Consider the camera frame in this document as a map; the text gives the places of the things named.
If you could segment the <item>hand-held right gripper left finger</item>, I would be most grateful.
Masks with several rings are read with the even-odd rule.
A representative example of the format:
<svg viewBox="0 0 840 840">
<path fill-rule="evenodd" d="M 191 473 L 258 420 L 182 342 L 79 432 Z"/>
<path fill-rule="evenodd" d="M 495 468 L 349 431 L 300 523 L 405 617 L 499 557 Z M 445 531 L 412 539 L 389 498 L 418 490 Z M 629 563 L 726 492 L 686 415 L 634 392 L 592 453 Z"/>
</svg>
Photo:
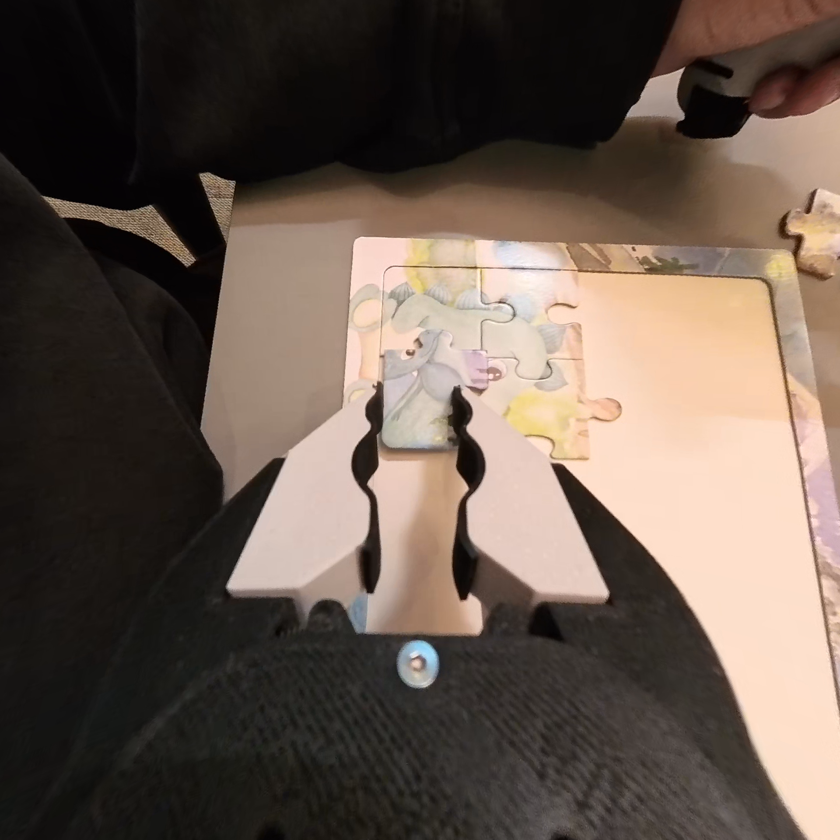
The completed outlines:
<svg viewBox="0 0 840 840">
<path fill-rule="evenodd" d="M 343 406 L 288 451 L 227 593 L 291 599 L 301 619 L 320 601 L 351 606 L 382 570 L 377 499 L 382 385 Z"/>
</svg>

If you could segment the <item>person's left hand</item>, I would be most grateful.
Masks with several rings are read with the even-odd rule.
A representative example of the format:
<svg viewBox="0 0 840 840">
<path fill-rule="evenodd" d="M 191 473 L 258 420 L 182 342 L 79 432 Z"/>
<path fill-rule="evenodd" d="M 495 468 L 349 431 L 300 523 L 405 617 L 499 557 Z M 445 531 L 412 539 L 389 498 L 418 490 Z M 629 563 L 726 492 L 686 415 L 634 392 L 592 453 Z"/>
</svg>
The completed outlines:
<svg viewBox="0 0 840 840">
<path fill-rule="evenodd" d="M 837 18 L 838 1 L 684 1 L 651 77 L 695 60 L 762 45 Z M 839 99 L 839 58 L 813 70 L 786 67 L 756 87 L 749 109 L 763 119 L 801 117 Z"/>
</svg>

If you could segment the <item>pile of jigsaw pieces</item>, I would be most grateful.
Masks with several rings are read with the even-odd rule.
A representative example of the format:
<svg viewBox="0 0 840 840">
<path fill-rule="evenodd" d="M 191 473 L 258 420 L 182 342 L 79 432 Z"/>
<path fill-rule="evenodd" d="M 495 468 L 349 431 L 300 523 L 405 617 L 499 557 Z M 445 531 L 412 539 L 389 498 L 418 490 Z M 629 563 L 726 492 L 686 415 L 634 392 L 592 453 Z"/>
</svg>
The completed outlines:
<svg viewBox="0 0 840 840">
<path fill-rule="evenodd" d="M 797 269 L 811 277 L 829 280 L 838 271 L 839 195 L 824 188 L 811 194 L 807 208 L 783 216 L 780 231 L 795 239 Z"/>
</svg>

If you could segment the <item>puzzle tray with painted border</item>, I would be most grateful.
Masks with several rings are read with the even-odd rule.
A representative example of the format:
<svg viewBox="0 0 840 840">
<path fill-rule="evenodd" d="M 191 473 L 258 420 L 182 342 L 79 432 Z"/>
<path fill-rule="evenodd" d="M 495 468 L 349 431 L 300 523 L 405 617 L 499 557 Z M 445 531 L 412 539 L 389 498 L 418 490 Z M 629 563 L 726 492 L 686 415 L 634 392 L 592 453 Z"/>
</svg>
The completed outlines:
<svg viewBox="0 0 840 840">
<path fill-rule="evenodd" d="M 386 270 L 577 270 L 591 456 L 561 460 L 660 561 L 740 701 L 838 696 L 838 504 L 793 258 L 783 250 L 360 237 L 345 398 L 385 350 Z"/>
</svg>

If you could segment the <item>yellow green eyed jigsaw piece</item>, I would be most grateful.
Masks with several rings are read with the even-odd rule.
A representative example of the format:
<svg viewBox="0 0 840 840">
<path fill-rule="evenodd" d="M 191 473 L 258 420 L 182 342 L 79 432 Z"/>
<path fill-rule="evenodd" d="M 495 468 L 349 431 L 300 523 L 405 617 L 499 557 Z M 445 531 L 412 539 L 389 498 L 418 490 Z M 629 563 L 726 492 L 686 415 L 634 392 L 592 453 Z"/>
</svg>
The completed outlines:
<svg viewBox="0 0 840 840">
<path fill-rule="evenodd" d="M 552 461 L 591 456 L 590 421 L 610 423 L 623 408 L 611 397 L 586 393 L 582 360 L 549 360 L 549 375 L 524 379 L 513 358 L 489 358 L 484 401 L 521 435 L 545 441 Z"/>
</svg>

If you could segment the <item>blue dinosaur head jigsaw piece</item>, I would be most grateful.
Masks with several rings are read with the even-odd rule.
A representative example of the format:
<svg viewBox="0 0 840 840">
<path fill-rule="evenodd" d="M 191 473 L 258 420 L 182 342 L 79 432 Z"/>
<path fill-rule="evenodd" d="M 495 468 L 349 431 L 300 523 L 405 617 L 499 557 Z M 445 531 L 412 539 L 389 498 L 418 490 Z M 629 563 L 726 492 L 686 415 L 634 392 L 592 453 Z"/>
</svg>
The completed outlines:
<svg viewBox="0 0 840 840">
<path fill-rule="evenodd" d="M 455 447 L 452 394 L 483 392 L 489 384 L 487 352 L 461 350 L 450 332 L 421 331 L 413 346 L 383 352 L 381 443 L 392 450 L 442 452 Z"/>
</svg>

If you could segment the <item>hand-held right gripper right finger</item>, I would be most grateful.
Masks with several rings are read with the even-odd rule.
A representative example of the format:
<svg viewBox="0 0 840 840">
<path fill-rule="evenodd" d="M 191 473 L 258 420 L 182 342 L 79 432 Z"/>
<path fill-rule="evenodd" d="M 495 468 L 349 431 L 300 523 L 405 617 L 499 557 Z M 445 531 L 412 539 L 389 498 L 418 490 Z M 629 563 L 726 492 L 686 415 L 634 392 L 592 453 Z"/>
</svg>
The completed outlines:
<svg viewBox="0 0 840 840">
<path fill-rule="evenodd" d="M 451 395 L 458 503 L 453 578 L 480 604 L 604 604 L 609 591 L 548 458 L 460 386 Z"/>
</svg>

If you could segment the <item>person's left forearm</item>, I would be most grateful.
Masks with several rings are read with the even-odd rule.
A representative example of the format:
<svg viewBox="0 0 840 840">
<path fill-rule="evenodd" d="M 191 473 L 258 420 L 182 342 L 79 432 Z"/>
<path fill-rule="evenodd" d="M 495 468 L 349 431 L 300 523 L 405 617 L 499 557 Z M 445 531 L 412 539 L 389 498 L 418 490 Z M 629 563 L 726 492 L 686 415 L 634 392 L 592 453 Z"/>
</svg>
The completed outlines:
<svg viewBox="0 0 840 840">
<path fill-rule="evenodd" d="M 136 2 L 138 180 L 403 172 L 486 144 L 590 148 L 680 2 Z"/>
</svg>

